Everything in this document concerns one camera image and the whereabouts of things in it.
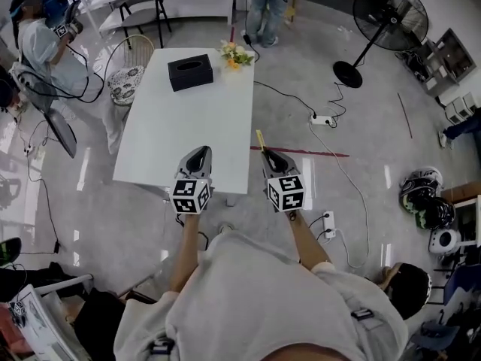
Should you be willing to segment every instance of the glossy gray floor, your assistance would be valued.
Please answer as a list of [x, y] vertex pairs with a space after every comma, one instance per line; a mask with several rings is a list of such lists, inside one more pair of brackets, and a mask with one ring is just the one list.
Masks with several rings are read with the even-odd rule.
[[[239, 42], [243, 25], [244, 19], [239, 16]], [[219, 40], [228, 38], [230, 33], [230, 28], [217, 20], [182, 20], [172, 26], [172, 35], [164, 31], [168, 47], [218, 47]], [[151, 34], [157, 44], [155, 27]], [[300, 96], [320, 114], [330, 114], [325, 106], [328, 100], [338, 98], [332, 64], [340, 59], [353, 62], [367, 43], [352, 17], [299, 2], [295, 22], [290, 26], [283, 24], [279, 35], [276, 47], [257, 47], [261, 59], [256, 64], [256, 80]], [[102, 43], [87, 29], [74, 46], [96, 68], [101, 68], [107, 57], [106, 47], [118, 44], [121, 38], [118, 33]], [[340, 158], [340, 163], [368, 204], [370, 256], [365, 266], [355, 271], [374, 278], [383, 265], [397, 261], [431, 271], [436, 258], [427, 250], [428, 232], [417, 229], [414, 219], [400, 209], [398, 182], [425, 165], [442, 171], [446, 187], [477, 179], [479, 158], [473, 139], [464, 135], [455, 142], [454, 150], [440, 149], [436, 133], [446, 125], [443, 111], [424, 94], [393, 52], [373, 47], [359, 71], [365, 80], [360, 89], [342, 87], [341, 104], [347, 112], [338, 127], [314, 128], [331, 150], [348, 155]], [[406, 107], [413, 138], [398, 93]], [[263, 86], [255, 87], [253, 100], [252, 146], [257, 145], [256, 129], [261, 129], [269, 146], [326, 151], [311, 134], [309, 112], [300, 102]], [[340, 110], [335, 105], [330, 107]], [[71, 117], [68, 110], [64, 115]], [[24, 138], [29, 137], [39, 120], [41, 115], [32, 109], [24, 114]], [[24, 251], [51, 251], [54, 236], [44, 189], [40, 182], [27, 180], [23, 143], [13, 120], [2, 116], [0, 126], [0, 217], [4, 237], [20, 236]], [[38, 127], [32, 139], [34, 145], [41, 143], [45, 126], [44, 123]], [[33, 268], [55, 260], [70, 272], [94, 274], [99, 288], [116, 292], [153, 272], [162, 271], [167, 276], [181, 234], [171, 206], [134, 185], [113, 182], [115, 156], [108, 154], [106, 139], [92, 135], [79, 120], [72, 120], [71, 127], [78, 138], [75, 159], [70, 159], [57, 143], [48, 141], [45, 147], [39, 147], [30, 168], [32, 179], [41, 173], [47, 183], [61, 252], [57, 256], [23, 255], [19, 262]], [[363, 263], [368, 246], [362, 200], [337, 167], [336, 159], [302, 153], [293, 153], [292, 157], [308, 185], [309, 199], [304, 211], [307, 221], [313, 221], [324, 210], [333, 211], [336, 227], [345, 235], [350, 262]], [[213, 238], [217, 226], [228, 221], [245, 234], [269, 241], [295, 258], [286, 218], [274, 213], [263, 189], [259, 152], [253, 150], [249, 194], [233, 208], [227, 208], [220, 196], [214, 196], [202, 214], [201, 228]], [[318, 235], [322, 223], [312, 230]], [[337, 267], [349, 270], [339, 235], [325, 248]]]

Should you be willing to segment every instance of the helmet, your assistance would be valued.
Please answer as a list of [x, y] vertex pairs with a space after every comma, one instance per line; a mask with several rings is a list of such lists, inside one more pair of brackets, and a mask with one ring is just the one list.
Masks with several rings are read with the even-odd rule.
[[442, 229], [454, 221], [456, 212], [452, 203], [442, 198], [423, 199], [416, 214], [421, 229]]
[[454, 253], [459, 249], [459, 242], [461, 242], [461, 234], [455, 230], [434, 230], [429, 240], [429, 252], [433, 254]]
[[406, 211], [415, 214], [424, 209], [427, 199], [434, 198], [443, 186], [443, 175], [434, 167], [419, 168], [401, 183], [400, 201]]

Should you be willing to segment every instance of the black tissue box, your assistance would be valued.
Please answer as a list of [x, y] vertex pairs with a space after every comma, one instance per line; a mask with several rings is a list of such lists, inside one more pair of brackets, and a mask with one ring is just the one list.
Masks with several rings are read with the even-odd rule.
[[168, 77], [174, 91], [212, 83], [209, 56], [204, 54], [168, 63]]

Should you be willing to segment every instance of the white wall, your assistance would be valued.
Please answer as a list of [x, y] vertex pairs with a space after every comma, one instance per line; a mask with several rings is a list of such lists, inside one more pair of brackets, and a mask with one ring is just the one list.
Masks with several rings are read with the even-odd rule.
[[430, 21], [428, 37], [437, 41], [451, 28], [466, 47], [478, 68], [460, 84], [446, 91], [441, 102], [472, 92], [481, 103], [481, 0], [421, 0]]

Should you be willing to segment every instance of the flower bouquet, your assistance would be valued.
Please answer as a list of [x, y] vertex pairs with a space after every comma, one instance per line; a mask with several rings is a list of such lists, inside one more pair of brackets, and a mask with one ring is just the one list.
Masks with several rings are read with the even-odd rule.
[[241, 65], [250, 65], [254, 56], [247, 55], [244, 47], [236, 45], [236, 43], [228, 43], [221, 40], [221, 48], [219, 50], [220, 56], [227, 60], [227, 66], [232, 69], [239, 69]]

